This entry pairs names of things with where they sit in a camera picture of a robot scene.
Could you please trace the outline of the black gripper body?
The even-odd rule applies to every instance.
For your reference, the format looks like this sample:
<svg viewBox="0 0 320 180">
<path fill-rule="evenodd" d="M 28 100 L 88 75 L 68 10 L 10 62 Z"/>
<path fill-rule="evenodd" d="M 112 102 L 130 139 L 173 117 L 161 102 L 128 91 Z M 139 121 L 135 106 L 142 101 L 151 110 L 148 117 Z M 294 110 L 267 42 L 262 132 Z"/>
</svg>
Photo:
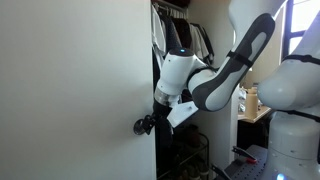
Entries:
<svg viewBox="0 0 320 180">
<path fill-rule="evenodd" d="M 154 124 L 157 122 L 166 122 L 168 123 L 168 115 L 171 112 L 172 108 L 161 103 L 154 101 L 153 102 L 153 113 L 151 115 L 152 121 Z"/>
</svg>

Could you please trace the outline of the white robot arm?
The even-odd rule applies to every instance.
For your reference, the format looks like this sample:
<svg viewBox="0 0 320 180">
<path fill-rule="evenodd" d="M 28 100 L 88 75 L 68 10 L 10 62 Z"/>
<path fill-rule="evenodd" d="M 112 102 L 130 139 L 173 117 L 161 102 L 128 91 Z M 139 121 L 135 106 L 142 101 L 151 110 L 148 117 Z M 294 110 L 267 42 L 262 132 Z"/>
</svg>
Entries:
<svg viewBox="0 0 320 180">
<path fill-rule="evenodd" d="M 231 0 L 233 48 L 215 71 L 189 49 L 168 52 L 154 92 L 154 112 L 136 122 L 149 133 L 160 118 L 174 128 L 197 110 L 218 111 L 269 42 L 286 0 Z M 274 109 L 261 180 L 320 180 L 320 20 L 257 88 L 259 100 Z"/>
</svg>

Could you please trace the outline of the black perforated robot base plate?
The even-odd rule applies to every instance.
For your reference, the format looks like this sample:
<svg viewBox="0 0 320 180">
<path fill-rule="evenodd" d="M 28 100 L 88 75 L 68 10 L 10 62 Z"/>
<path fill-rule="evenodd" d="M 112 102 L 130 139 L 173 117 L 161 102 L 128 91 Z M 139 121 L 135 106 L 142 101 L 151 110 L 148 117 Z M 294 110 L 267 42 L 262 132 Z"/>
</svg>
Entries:
<svg viewBox="0 0 320 180">
<path fill-rule="evenodd" d="M 255 164 L 247 163 L 245 157 L 235 153 L 237 158 L 225 169 L 210 165 L 210 169 L 216 174 L 213 180 L 261 180 L 267 149 L 251 145 L 246 151 L 257 159 Z"/>
</svg>

